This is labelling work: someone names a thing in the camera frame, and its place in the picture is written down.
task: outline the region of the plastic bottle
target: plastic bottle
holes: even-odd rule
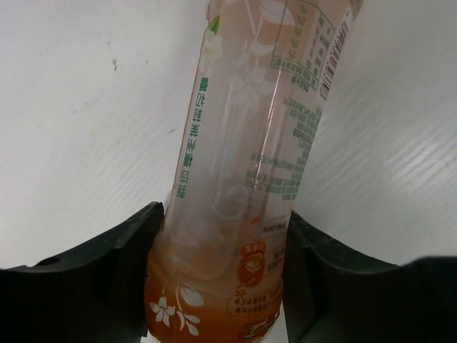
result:
[[[361,0],[210,0],[146,316],[162,343],[258,343],[289,217]]]

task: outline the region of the beverage bottle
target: beverage bottle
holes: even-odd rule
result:
[[[362,0],[210,0],[171,201],[148,257],[162,343],[258,343],[293,202]]]

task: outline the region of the orange bottle bottom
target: orange bottle bottom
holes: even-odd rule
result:
[[[238,290],[227,296],[230,274],[198,283],[167,272],[159,259],[152,249],[144,299],[149,330],[161,343],[260,343],[277,320],[281,284],[267,292]]]

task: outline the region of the barcode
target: barcode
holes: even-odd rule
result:
[[[341,52],[343,51],[344,42],[348,36],[349,28],[345,21],[343,21],[336,37],[333,46],[330,50],[330,56],[325,66],[325,72],[321,82],[321,89],[319,90],[322,99],[327,101],[328,93],[330,93],[331,83],[335,77],[336,65],[340,59]]]

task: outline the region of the green leaf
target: green leaf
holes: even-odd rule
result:
[[[214,32],[214,34],[217,34],[217,31],[219,30],[220,19],[221,19],[221,16],[218,15],[216,18],[213,19],[211,24],[209,24],[209,30]]]

